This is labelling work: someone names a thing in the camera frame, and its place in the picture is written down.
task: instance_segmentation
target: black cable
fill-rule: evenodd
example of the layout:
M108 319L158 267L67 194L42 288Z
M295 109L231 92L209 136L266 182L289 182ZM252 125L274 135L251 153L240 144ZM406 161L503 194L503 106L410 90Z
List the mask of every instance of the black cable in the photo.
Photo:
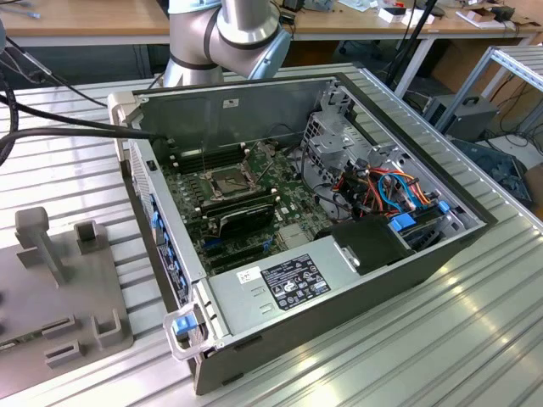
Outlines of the black cable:
M302 181L304 182L304 185L305 185L308 189L312 190L312 191L315 193L315 195L317 195L320 199L322 199L322 200L324 200L324 201L326 201L326 202L329 202L329 203L335 205L336 207L341 208L342 210L346 211L348 214L350 214L350 209L349 209L348 207L346 207L346 206L344 206L344 205L342 205L342 204L339 204L339 203L333 201L333 200L330 199L330 198L327 198L327 197L322 196L320 193L318 193L317 191L315 191L315 189L311 188L311 187L309 186L309 184L307 183L307 181L305 180L305 176L304 176L304 169L305 169L305 168L304 168L304 166L305 166L305 154L307 153L307 150L308 150L308 149L309 149L309 142L306 142L306 143L305 143L305 147L302 149L302 166L301 166L301 170L300 170L300 172L299 172L299 175L300 175Z
M514 75L510 75L507 80L505 82L503 82L500 87L498 87L498 89L494 92L494 95L492 95L492 98L490 98L490 102L492 102L496 96L498 96L498 93L500 93L501 89L503 89L503 87L508 84L510 81L512 81L512 78L514 77Z
M134 53L134 57L136 58L137 75L139 76L140 79L142 79L143 74L142 74L142 71L139 69L139 57L137 56L136 46L135 45L132 45L132 52Z
M0 103L8 105L8 98L0 94ZM55 113L44 112L42 110L38 110L38 109L31 108L30 106L26 106L22 103L16 103L16 106L17 106L17 109L21 112L32 114L33 116L41 117L42 119L55 120L60 123L66 123L67 125L84 125L85 127L92 127L94 129L111 130L111 131L136 131L136 130L132 130L127 127L122 127L119 125L108 125L105 123L98 123L96 121L73 119L71 117L65 117L59 114L55 114ZM142 134L147 134L148 136L151 135L151 133L148 133L146 131L137 131L137 132L142 133Z
M153 86L157 84L158 81L160 81L160 78L164 76L165 72L162 72L160 75L158 75L156 78L154 78L154 81L151 82L151 85L148 86L147 90L153 89Z
M399 56L398 60L393 61L392 65L390 65L389 75L387 75L387 81L385 82L386 86L390 87L392 83L394 82L394 79L398 75L398 72L400 71L401 66L404 64L404 60L406 59L407 55L409 55L409 52L411 51L411 49L417 42L418 35L423 30L424 24L426 24L426 20L428 19L428 16L430 15L430 12L434 8L436 2L437 0L428 0L426 2L426 8L423 11L423 15L421 16L421 19L418 21L417 26L415 27L415 30L412 32L411 37L407 41L407 44L404 47L404 50L401 52L401 55Z
M398 58L398 55L400 55L401 51L403 50L403 47L404 47L404 41L406 40L407 38L407 34L409 33L409 29L411 28L411 22L413 21L413 15L415 14L415 8L417 6L417 1L414 1L413 3L413 8L411 9L411 17L409 17L409 23L407 24L407 27L406 27L406 32L404 32L404 36L403 38L401 39L401 42L400 42L400 45L398 46L398 49L396 50L396 54L395 56L392 58L392 61L390 61L390 64L389 64L389 71L387 72L387 80L389 79L389 75L390 75L390 68L392 67L392 65L394 64L394 61Z
M9 107L9 132L12 133L19 129L19 111L17 109L17 100L15 94L8 81L6 81L6 76L3 73L3 70L0 70L0 81L2 82L3 89L6 92L6 99ZM15 141L7 142L3 147L0 148L0 166L6 162L11 150L13 150Z
M82 98L85 98L89 102L93 102L97 104L98 106L102 106L103 108L107 108L108 105L102 102L99 102L96 99L91 98L90 96L87 96L85 93L78 91L75 89L72 85L70 85L68 82L66 82L63 78L56 75L54 72L52 72L49 68L47 68L45 65L43 65L40 61L35 59L32 55L30 55L24 48L19 46L14 40L6 36L6 41L9 42L17 51L19 51L26 59L31 61L36 67L38 67L45 75L49 76L51 79L53 79L55 82L60 84L61 86L66 86L68 89L70 89L72 92L78 94Z
M0 139L0 148L4 148L12 142L21 138L35 136L62 136L62 137L102 137L102 138L133 138L137 140L148 140L155 138L153 135L144 134L140 131L111 131L96 129L63 129L54 127L37 127L35 129L24 129L12 131Z
M517 105L517 103L518 103L518 101L520 100L520 97L521 97L521 95L523 94L524 89L526 89L526 86L527 86L527 85L528 85L528 82L524 82L523 85L520 85L520 86L517 88L517 89L522 88L522 89L521 89L521 92L520 92L520 94L518 94L516 97L514 97L514 98L516 98L517 100L515 100L515 102L511 105L511 107L509 108L509 110L508 110L506 113L504 113L503 116L501 117L501 119L500 119L500 130L501 130L501 131L507 132L507 131L504 130L504 128L503 128L503 120L507 117L508 114L511 113L511 111L513 110L513 108Z

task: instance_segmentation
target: white sticker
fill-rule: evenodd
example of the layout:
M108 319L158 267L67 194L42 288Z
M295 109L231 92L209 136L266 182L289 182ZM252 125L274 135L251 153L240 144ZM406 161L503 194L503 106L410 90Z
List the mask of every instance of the white sticker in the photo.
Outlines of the white sticker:
M257 278L262 278L262 275L260 274L260 267L251 267L250 269L239 271L236 273L238 276L240 284L245 284L246 282L252 282L253 280L256 280Z
M222 101L223 109L236 108L237 106L239 106L239 99L227 99Z

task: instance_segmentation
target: motherboard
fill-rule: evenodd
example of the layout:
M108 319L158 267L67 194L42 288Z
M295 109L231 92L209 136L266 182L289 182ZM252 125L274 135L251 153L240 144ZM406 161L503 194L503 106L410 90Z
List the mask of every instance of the motherboard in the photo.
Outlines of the motherboard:
M162 171L210 275L306 244L332 225L293 150L268 141L184 155L170 145Z

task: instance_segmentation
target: white object on desk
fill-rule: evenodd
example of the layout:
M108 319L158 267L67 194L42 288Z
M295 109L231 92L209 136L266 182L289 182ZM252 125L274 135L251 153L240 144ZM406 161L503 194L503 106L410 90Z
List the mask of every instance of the white object on desk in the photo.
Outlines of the white object on desk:
M381 8L379 10L378 17L385 20L387 23L400 23L401 19L404 18L404 15L406 15L406 14L405 13L398 14L398 15L392 14L392 13L389 13L386 9Z
M403 25L408 25L409 20L411 20L411 27L418 24L421 17L423 17L424 10L415 10L415 14L413 15L413 18L411 18L411 13L413 10L406 10L406 15L404 15L403 19L401 19L401 23ZM432 14L428 15L428 18L426 19L426 23L424 24L432 24L434 22L435 18Z
M364 13L366 10L372 7L369 0L338 0L338 3L342 3L347 7L360 11L361 13Z
M464 14L460 13L459 11L456 12L456 15L465 19L469 24L475 25L477 28L480 28L482 30L484 29L488 30L492 28L503 28L503 29L507 28L510 30L515 29L515 23L513 23L512 21L506 21L505 23L500 23L499 21L492 20L492 21L485 21L485 22L479 23L478 21L473 21L469 19L468 17L466 17Z

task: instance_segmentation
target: aluminum extrusion table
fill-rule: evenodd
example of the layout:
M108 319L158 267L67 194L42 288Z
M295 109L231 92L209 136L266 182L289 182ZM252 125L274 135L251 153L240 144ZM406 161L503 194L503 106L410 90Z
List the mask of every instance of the aluminum extrusion table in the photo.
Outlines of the aluminum extrusion table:
M475 68L473 68L471 74L469 74L469 77L456 94L452 103L435 124L435 128L438 131L443 131L458 106L460 106L460 103L464 101L469 90L492 62L497 62L501 65L501 68L494 79L484 89L482 95L485 98L490 96L508 71L528 82L540 92L543 92L543 47L489 47ZM520 125L518 131L527 131L541 114L543 114L543 103L539 103L536 106Z
M350 64L281 70L341 71L500 221L422 285L205 396L170 357L165 313L112 142L20 142L0 168L0 244L13 213L46 206L52 229L94 218L108 227L135 335L128 350L0 400L0 405L504 405L543 403L543 225L366 71ZM238 80L230 75L227 80ZM148 81L80 86L104 100ZM22 103L107 120L66 90L18 92ZM8 111L0 109L3 129ZM364 114L360 122L371 122ZM23 116L23 127L51 125ZM382 130L365 125L379 140Z

